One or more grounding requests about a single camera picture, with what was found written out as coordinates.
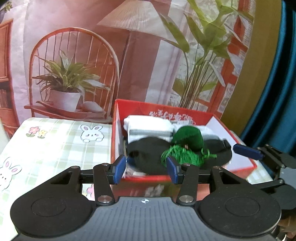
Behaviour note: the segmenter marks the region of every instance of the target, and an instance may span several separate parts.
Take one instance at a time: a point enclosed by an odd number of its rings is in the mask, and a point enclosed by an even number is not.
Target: wooden chair
[[[66,53],[66,56],[75,63],[82,63],[90,66],[91,73],[100,76],[100,82],[110,88],[102,90],[94,88],[93,93],[86,92],[85,101],[97,103],[106,112],[104,118],[94,118],[95,114],[91,112],[68,113],[67,111],[55,111],[48,108],[44,103],[49,103],[50,89],[42,90],[42,86],[37,84],[39,80],[33,77],[47,74],[44,68],[46,60],[60,61],[60,50]],[[115,86],[118,86],[119,63],[117,56],[111,45],[101,36],[83,28],[63,28],[56,30],[44,36],[34,47],[29,66],[29,101],[30,105],[25,109],[31,109],[32,117],[35,114],[41,114],[50,118],[68,119],[75,121],[90,121],[96,123],[110,123],[111,108],[113,97],[117,93]]]

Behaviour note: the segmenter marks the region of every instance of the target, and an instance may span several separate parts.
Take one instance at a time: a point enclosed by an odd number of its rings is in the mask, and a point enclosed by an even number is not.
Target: yellow wall
[[[278,42],[281,0],[257,0],[251,44],[222,122],[240,135],[261,96]]]

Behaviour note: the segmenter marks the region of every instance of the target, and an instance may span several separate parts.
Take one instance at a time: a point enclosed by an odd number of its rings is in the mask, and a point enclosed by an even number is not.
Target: potted plant
[[[73,63],[63,51],[60,51],[60,63],[42,60],[48,64],[44,65],[48,74],[33,78],[40,80],[37,83],[41,84],[40,92],[50,89],[49,100],[59,109],[73,112],[81,96],[84,100],[86,91],[95,95],[94,88],[110,90],[99,82],[98,75],[89,73],[90,68],[81,63]]]
[[[242,13],[232,7],[224,6],[221,0],[215,0],[218,14],[216,19],[210,20],[198,7],[195,0],[187,1],[194,11],[193,15],[184,14],[189,30],[195,39],[191,44],[188,43],[182,31],[171,18],[162,14],[160,14],[160,18],[176,40],[176,42],[166,41],[182,50],[186,61],[185,77],[183,79],[176,78],[173,84],[173,91],[180,96],[177,105],[192,109],[194,104],[199,102],[201,92],[212,90],[218,82],[223,87],[226,86],[223,76],[216,67],[217,62],[229,59],[235,70],[240,73],[243,60],[230,53],[228,45],[233,37],[242,45],[243,42],[228,26],[227,19],[230,16],[242,15]],[[199,50],[203,52],[203,55],[198,54]]]

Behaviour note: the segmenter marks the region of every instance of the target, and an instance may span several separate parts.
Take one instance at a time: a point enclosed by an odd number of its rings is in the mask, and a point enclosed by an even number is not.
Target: circular pad
[[[206,196],[199,206],[203,221],[231,237],[255,237],[270,232],[281,217],[277,201],[247,185],[225,185]]]
[[[91,213],[91,203],[82,194],[47,187],[46,192],[33,189],[19,197],[11,207],[10,217],[18,232],[45,238],[76,230]]]

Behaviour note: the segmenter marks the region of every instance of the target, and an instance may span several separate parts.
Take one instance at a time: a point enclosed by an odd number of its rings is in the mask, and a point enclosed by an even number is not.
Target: backdrop poster
[[[14,0],[0,11],[0,118],[111,123],[116,98],[221,117],[255,0]]]

